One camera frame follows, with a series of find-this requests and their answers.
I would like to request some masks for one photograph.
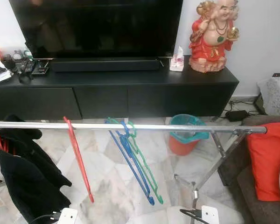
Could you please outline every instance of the teal plastic bag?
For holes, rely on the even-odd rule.
[[[171,121],[171,125],[206,125],[199,118],[189,115],[189,114],[178,114],[175,115]],[[187,144],[193,141],[208,139],[208,132],[170,132],[170,135],[173,136],[176,140],[183,144]]]

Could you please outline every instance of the soundbar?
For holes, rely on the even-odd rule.
[[[158,70],[160,61],[155,57],[57,58],[50,68],[55,72],[147,71]]]

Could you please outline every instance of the blue hanger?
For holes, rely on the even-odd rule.
[[[136,161],[136,159],[135,159],[135,157],[134,157],[134,155],[133,155],[133,153],[132,153],[132,149],[131,149],[131,147],[130,147],[130,145],[129,145],[129,143],[128,143],[128,140],[127,140],[128,137],[129,137],[128,128],[127,128],[127,126],[126,126],[123,122],[122,122],[122,124],[123,124],[124,127],[125,127],[126,134],[125,134],[125,135],[120,134],[119,131],[116,131],[116,133],[117,133],[117,135],[119,136],[120,143],[122,144],[123,148],[126,150],[126,153],[128,154],[128,156],[129,156],[130,158],[132,158],[134,164],[136,165],[136,168],[137,168],[137,170],[138,170],[138,172],[139,172],[139,174],[140,174],[140,176],[141,176],[141,178],[142,178],[142,180],[143,180],[143,183],[144,183],[145,187],[143,186],[143,183],[141,182],[141,179],[138,177],[136,171],[134,170],[133,166],[131,165],[130,160],[128,159],[128,157],[127,157],[126,154],[124,153],[122,147],[121,147],[120,144],[118,143],[118,141],[117,141],[116,137],[114,136],[113,132],[112,132],[112,131],[109,131],[109,133],[110,133],[110,135],[112,136],[112,138],[113,138],[113,140],[115,141],[115,143],[116,143],[116,145],[118,146],[118,148],[120,149],[121,153],[123,154],[123,156],[124,156],[124,158],[125,158],[127,164],[129,165],[130,169],[132,170],[134,176],[136,177],[136,179],[137,179],[137,181],[138,181],[140,187],[142,188],[142,190],[143,190],[145,196],[147,197],[149,203],[150,203],[151,205],[154,205],[154,199],[153,199],[153,197],[150,196],[150,189],[149,189],[149,186],[148,186],[148,184],[147,184],[147,182],[146,182],[146,179],[145,179],[145,177],[144,177],[144,175],[143,175],[143,173],[142,173],[142,170],[141,170],[139,164],[137,163],[137,161]]]

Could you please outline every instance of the brown sofa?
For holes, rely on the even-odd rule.
[[[245,126],[280,122],[280,117],[256,115],[243,121]],[[245,224],[280,224],[280,202],[262,202],[256,197],[251,160],[242,141],[218,169],[221,180],[232,193]]]

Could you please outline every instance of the trash bin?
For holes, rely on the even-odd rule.
[[[188,115],[175,115],[171,125],[205,125],[199,118]],[[187,155],[201,139],[208,139],[209,134],[204,132],[170,132],[169,147],[176,155]]]

